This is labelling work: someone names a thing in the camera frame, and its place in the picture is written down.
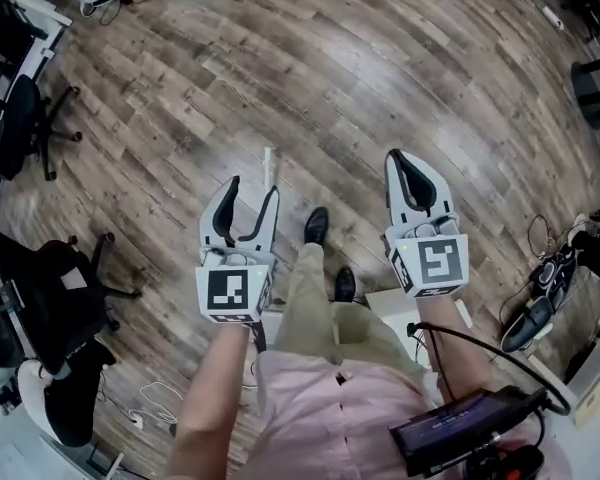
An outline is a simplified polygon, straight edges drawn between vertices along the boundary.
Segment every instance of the foot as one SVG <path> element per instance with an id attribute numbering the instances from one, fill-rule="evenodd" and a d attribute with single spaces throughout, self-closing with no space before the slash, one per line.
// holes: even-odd
<path id="1" fill-rule="evenodd" d="M 304 226 L 304 243 L 324 246 L 329 229 L 329 212 L 324 206 L 319 206 L 309 216 Z"/>
<path id="2" fill-rule="evenodd" d="M 567 235 L 567 243 L 573 247 L 573 239 L 575 236 L 580 233 L 580 231 L 587 232 L 587 222 L 589 222 L 589 218 L 584 213 L 579 213 L 576 217 L 576 220 L 573 221 L 573 226 L 571 226 L 571 230 Z"/>
<path id="3" fill-rule="evenodd" d="M 342 267 L 336 276 L 336 302 L 353 302 L 356 295 L 356 278 L 349 267 Z"/>

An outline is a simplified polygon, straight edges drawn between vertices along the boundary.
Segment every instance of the person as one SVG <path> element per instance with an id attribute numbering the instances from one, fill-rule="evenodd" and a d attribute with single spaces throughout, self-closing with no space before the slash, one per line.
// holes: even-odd
<path id="1" fill-rule="evenodd" d="M 584 214 L 579 214 L 567 235 L 567 242 L 578 252 L 578 266 L 587 267 L 600 278 L 600 238 L 591 236 L 587 225 L 591 221 Z"/>
<path id="2" fill-rule="evenodd" d="M 352 302 L 355 279 L 349 268 L 338 273 L 335 302 L 329 303 L 322 247 L 328 224 L 328 212 L 321 207 L 305 226 L 305 245 L 291 275 L 273 350 L 261 353 L 257 362 L 265 427 L 233 479 L 407 478 L 388 429 L 433 409 L 422 385 L 423 368 L 390 327 Z M 418 309 L 423 321 L 469 332 L 448 296 L 418 301 Z M 247 328 L 219 326 L 183 402 L 169 480 L 226 477 L 248 341 Z M 453 392 L 438 383 L 446 401 L 480 387 L 494 388 L 492 366 L 481 348 L 442 334 L 436 341 Z M 439 370 L 435 360 L 433 367 Z M 538 421 L 530 418 L 507 433 L 501 446 L 533 444 L 539 432 Z M 538 478 L 570 478 L 566 459 L 550 436 L 541 449 L 545 465 Z M 450 474 L 462 478 L 457 471 Z"/>

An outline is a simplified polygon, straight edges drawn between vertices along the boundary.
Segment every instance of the display screen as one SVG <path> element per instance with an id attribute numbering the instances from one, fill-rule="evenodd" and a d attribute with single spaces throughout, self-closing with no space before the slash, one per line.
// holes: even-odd
<path id="1" fill-rule="evenodd" d="M 506 407 L 505 400 L 480 393 L 443 411 L 419 417 L 398 431 L 406 448 L 417 450 L 464 432 Z"/>

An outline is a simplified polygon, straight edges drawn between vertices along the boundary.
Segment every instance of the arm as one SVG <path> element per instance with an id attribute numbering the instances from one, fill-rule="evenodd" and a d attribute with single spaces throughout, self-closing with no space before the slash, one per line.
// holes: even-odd
<path id="1" fill-rule="evenodd" d="M 419 299 L 418 310 L 423 322 L 471 334 L 449 296 Z M 478 388 L 493 387 L 493 370 L 483 349 L 448 334 L 434 331 L 434 336 L 438 344 L 440 362 L 455 398 L 467 395 Z M 424 337 L 433 369 L 440 372 L 429 331 L 424 331 Z M 442 376 L 438 379 L 438 387 L 445 402 L 452 401 Z"/>
<path id="2" fill-rule="evenodd" d="M 167 476 L 226 478 L 248 344 L 246 327 L 219 326 L 184 398 Z"/>

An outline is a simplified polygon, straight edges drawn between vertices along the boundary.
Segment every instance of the black shoe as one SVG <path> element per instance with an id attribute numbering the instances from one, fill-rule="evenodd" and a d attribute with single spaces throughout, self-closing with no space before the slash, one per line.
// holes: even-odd
<path id="1" fill-rule="evenodd" d="M 324 246 L 329 229 L 329 212 L 324 206 L 319 206 L 309 216 L 304 226 L 304 243 Z"/>
<path id="2" fill-rule="evenodd" d="M 353 302 L 356 295 L 356 278 L 349 267 L 342 267 L 336 276 L 336 302 Z"/>

